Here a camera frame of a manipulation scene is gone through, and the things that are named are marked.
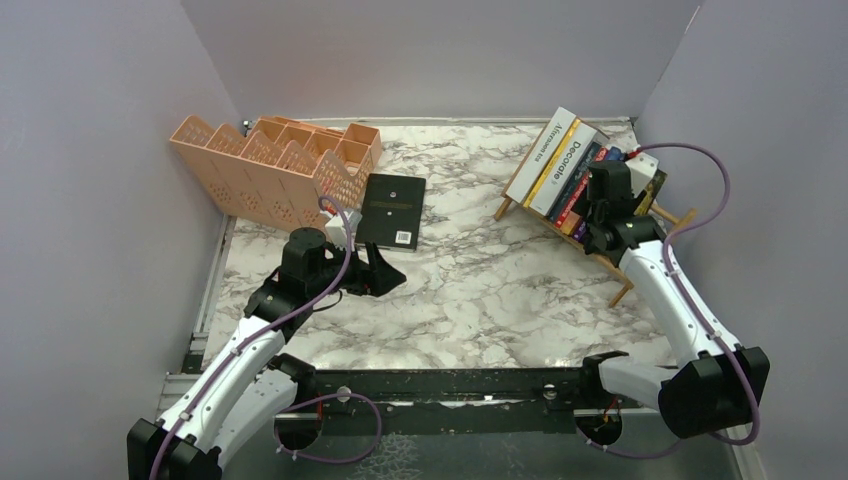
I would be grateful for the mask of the Little Women book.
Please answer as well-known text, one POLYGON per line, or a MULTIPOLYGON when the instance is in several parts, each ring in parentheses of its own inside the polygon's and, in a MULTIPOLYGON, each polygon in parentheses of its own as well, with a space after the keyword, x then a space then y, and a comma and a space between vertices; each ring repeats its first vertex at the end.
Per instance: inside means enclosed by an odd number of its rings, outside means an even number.
POLYGON ((555 223, 559 218, 569 198, 577 188, 577 185, 580 181, 580 177, 585 173, 587 165, 592 161, 600 147, 601 145, 598 142, 593 141, 590 143, 588 149, 585 151, 577 167, 569 177, 569 180, 566 183, 564 189, 557 198, 556 203, 553 205, 551 211, 546 216, 546 219, 550 223, 555 223))

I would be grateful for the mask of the black hardcover book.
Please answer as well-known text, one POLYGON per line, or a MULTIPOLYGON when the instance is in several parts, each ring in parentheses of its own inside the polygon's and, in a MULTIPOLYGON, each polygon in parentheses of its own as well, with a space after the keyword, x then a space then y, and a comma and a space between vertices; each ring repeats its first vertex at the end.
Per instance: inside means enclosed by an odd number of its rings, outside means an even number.
POLYGON ((370 174, 355 244, 364 246, 373 243, 380 249, 416 251, 425 190, 425 178, 370 174))

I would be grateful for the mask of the dark green thin book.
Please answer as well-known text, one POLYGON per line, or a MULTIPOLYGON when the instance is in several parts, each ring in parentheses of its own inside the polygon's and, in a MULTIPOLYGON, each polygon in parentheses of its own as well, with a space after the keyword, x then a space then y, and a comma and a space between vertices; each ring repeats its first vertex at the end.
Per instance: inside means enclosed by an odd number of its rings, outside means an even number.
POLYGON ((645 216, 649 214, 650 209, 665 184, 666 179, 666 172, 661 169, 657 169, 655 171, 653 177, 636 197, 636 208, 633 212, 635 216, 645 216))

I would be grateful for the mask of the red comic paperback book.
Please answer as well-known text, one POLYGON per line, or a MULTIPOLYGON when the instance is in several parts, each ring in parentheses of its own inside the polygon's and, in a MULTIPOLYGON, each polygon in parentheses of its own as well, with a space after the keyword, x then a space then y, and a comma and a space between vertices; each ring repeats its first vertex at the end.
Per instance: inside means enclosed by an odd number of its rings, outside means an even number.
POLYGON ((568 197, 568 200, 565 204, 564 210, 560 213, 557 218, 557 221, 554 223, 557 229, 560 229, 566 221, 566 218, 573 210, 574 205, 577 203, 578 197, 581 195, 583 190, 586 188, 588 182, 588 166, 596 161, 603 160, 607 154, 608 149, 606 147, 599 147, 594 151, 595 156, 592 160, 589 160, 585 167, 582 168, 579 176, 577 186, 575 187, 572 194, 568 197))

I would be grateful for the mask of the brown Decorate Furniture book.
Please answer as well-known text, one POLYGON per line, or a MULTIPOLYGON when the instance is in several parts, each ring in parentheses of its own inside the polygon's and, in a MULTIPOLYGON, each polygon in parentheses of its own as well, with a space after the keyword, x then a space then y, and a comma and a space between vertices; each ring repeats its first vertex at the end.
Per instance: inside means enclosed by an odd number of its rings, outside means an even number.
POLYGON ((595 141, 603 145, 606 140, 607 137, 595 125, 581 122, 529 209, 547 216, 590 143, 595 141))

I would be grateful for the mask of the yellow Little Prince book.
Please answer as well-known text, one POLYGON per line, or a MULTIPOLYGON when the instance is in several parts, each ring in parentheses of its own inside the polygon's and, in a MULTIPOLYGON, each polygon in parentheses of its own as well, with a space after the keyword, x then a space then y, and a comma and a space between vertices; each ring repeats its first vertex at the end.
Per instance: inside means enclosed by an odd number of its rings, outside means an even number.
POLYGON ((522 202, 522 206, 525 209, 530 208, 532 201, 534 200, 534 198, 538 194, 539 190, 544 185, 544 183, 545 183, 547 177, 550 175, 551 171, 554 169, 557 161, 559 160, 559 158, 562 155, 563 150, 566 148, 568 141, 573 136, 573 134, 575 133, 575 131, 577 130, 577 127, 580 125, 581 122, 582 122, 582 120, 579 117, 576 117, 575 120, 572 122, 572 124, 569 127, 569 129, 567 130, 565 136, 560 141, 560 143, 558 144, 558 146, 554 150, 554 153, 549 158, 545 168, 542 170, 542 173, 540 174, 540 176, 538 177, 538 179, 534 183, 534 185, 533 185, 532 189, 530 190, 528 196, 522 202))

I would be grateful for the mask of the white Afternoon Tea book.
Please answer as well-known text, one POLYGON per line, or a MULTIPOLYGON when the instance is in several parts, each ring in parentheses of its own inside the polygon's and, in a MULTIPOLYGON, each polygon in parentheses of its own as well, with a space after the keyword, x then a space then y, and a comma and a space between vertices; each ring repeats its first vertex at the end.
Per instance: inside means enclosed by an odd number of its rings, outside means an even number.
POLYGON ((552 152, 565 138, 569 128, 577 119, 573 112, 563 107, 557 108, 505 187, 503 195, 506 198, 517 203, 525 200, 547 165, 552 152))

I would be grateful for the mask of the purple comic paperback book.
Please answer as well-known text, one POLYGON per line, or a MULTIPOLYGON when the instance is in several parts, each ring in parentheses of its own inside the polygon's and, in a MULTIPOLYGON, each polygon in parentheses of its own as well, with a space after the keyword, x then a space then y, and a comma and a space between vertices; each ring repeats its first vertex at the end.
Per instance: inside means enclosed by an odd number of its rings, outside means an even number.
POLYGON ((581 222, 581 223, 577 226, 577 228, 575 229, 575 231, 573 232, 573 234, 572 234, 572 238, 573 238, 575 241, 577 241, 578 243, 582 243, 582 242, 583 242, 583 237, 585 236, 585 234, 586 234, 586 232, 587 232, 587 229, 588 229, 587 224, 586 224, 585 222, 581 222))

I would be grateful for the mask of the blue Jane Eyre book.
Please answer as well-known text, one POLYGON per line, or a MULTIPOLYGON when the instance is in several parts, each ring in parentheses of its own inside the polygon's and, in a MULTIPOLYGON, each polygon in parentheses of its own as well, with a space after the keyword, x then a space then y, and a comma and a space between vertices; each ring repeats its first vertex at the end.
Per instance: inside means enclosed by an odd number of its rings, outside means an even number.
MULTIPOLYGON (((622 154, 622 150, 617 146, 603 147, 595 156, 594 162, 602 160, 619 161, 622 158, 622 154)), ((572 235, 578 229, 579 225, 583 221, 583 217, 588 211, 588 201, 586 199, 588 175, 589 171, 586 171, 581 179, 579 188, 576 191, 577 196, 574 198, 574 202, 571 205, 563 224, 561 225, 560 231, 567 235, 572 235)))

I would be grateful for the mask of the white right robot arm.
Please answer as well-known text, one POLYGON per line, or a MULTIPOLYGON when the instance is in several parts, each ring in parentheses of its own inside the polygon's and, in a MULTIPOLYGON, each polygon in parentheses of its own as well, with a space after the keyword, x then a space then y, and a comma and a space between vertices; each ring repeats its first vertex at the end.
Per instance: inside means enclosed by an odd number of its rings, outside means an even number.
POLYGON ((615 396, 660 413, 681 439, 748 424, 759 427, 759 403, 770 362, 745 347, 706 306, 677 262, 670 238, 651 215, 638 215, 631 171, 623 161, 588 168, 585 249, 618 267, 652 311, 675 367, 640 363, 624 352, 584 359, 579 398, 600 407, 615 396))

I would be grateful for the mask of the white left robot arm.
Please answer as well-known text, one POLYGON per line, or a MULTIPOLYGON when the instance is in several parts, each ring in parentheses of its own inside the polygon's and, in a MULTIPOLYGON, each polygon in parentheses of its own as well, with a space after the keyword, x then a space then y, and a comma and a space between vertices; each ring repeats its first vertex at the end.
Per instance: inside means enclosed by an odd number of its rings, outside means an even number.
POLYGON ((272 415, 322 418, 315 369, 282 348, 315 306, 339 291, 380 297, 406 277, 372 242, 361 260, 349 231, 338 242, 315 228, 292 232, 280 265, 249 298, 225 348, 156 420, 138 420, 127 435, 132 479, 219 479, 226 464, 272 415))

